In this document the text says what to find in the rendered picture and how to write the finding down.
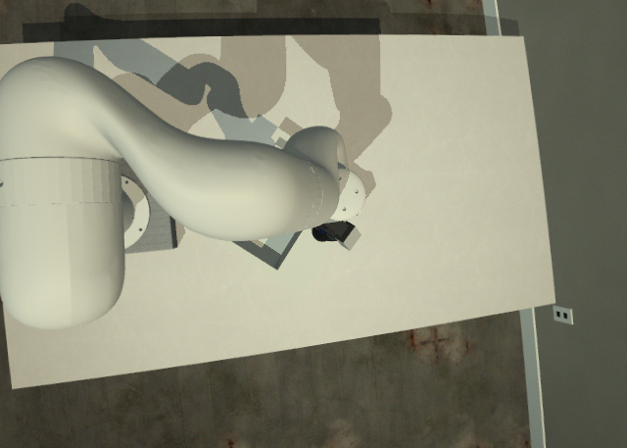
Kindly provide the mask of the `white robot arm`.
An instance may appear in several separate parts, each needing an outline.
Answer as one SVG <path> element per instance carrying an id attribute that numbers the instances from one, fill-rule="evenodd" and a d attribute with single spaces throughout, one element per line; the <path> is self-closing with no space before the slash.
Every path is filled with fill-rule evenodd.
<path id="1" fill-rule="evenodd" d="M 20 323 L 77 327 L 119 300 L 124 249 L 150 220 L 121 158 L 171 217 L 210 238 L 324 224 L 351 251 L 362 236 L 347 220 L 362 210 L 365 187 L 333 128 L 304 128 L 283 150 L 197 136 L 90 66 L 32 58 L 0 80 L 0 296 Z"/>

